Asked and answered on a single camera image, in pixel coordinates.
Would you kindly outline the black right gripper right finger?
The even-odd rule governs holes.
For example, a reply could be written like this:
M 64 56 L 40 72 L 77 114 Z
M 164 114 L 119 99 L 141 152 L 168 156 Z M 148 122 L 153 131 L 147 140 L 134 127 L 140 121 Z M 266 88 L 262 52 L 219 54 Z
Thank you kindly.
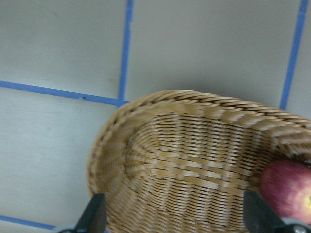
M 283 233 L 286 226 L 255 191 L 244 191 L 243 223 L 250 233 Z

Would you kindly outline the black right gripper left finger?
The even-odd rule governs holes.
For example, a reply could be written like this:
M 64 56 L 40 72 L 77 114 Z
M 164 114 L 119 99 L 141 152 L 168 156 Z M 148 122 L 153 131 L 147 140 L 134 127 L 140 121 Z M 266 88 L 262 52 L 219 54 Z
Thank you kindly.
M 82 213 L 75 233 L 104 233 L 107 226 L 106 203 L 104 194 L 94 194 Z

